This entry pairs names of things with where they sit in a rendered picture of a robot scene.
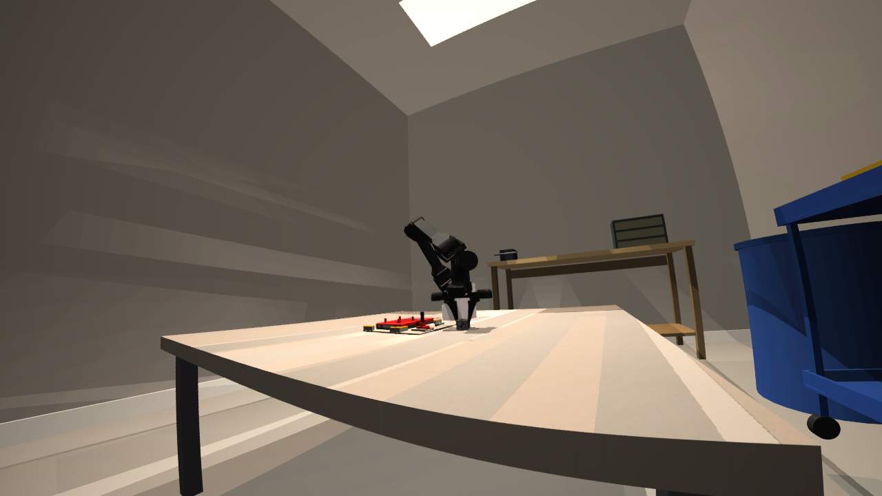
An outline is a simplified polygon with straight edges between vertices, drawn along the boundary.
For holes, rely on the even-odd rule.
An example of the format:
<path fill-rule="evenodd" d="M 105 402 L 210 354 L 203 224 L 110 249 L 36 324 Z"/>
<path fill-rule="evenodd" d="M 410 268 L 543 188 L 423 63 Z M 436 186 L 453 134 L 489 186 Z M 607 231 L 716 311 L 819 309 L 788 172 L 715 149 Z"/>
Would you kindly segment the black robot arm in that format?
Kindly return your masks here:
<path fill-rule="evenodd" d="M 478 258 L 475 252 L 465 251 L 466 246 L 463 242 L 447 233 L 440 233 L 421 216 L 417 216 L 405 225 L 404 231 L 421 247 L 424 256 L 431 264 L 433 280 L 441 292 L 445 290 L 450 298 L 462 298 L 466 294 L 471 294 L 473 287 L 468 278 L 449 279 L 452 273 L 469 273 L 477 267 Z M 438 257 L 446 263 L 451 261 L 451 268 L 445 267 Z M 447 280 L 449 282 L 445 283 Z"/>

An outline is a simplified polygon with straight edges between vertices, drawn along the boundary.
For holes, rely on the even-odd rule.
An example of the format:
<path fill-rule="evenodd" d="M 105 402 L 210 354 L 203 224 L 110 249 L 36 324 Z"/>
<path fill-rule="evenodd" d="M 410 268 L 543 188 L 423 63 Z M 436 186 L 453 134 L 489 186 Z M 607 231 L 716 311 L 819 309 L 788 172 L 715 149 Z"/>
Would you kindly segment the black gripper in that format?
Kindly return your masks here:
<path fill-rule="evenodd" d="M 469 273 L 452 273 L 451 280 L 453 280 L 454 278 L 457 278 L 458 280 L 464 280 L 464 278 L 468 278 L 469 282 L 470 282 Z M 476 302 L 479 302 L 479 299 L 481 299 L 481 298 L 492 298 L 492 290 L 490 290 L 490 289 L 477 290 L 476 292 L 471 292 L 471 294 L 467 294 L 467 295 L 463 296 L 463 298 L 470 298 L 470 300 L 467 300 L 467 302 L 469 303 L 469 314 L 467 314 L 467 322 L 470 323 L 471 316 L 473 314 L 473 309 L 475 308 Z M 449 305 L 451 311 L 453 312 L 453 317 L 455 318 L 455 322 L 456 322 L 457 320 L 459 320 L 459 313 L 458 313 L 457 300 L 454 300 L 454 299 L 455 299 L 454 297 L 450 298 L 448 296 L 447 292 L 435 292 L 435 293 L 431 294 L 431 301 L 444 300 L 444 302 L 446 302 Z"/>

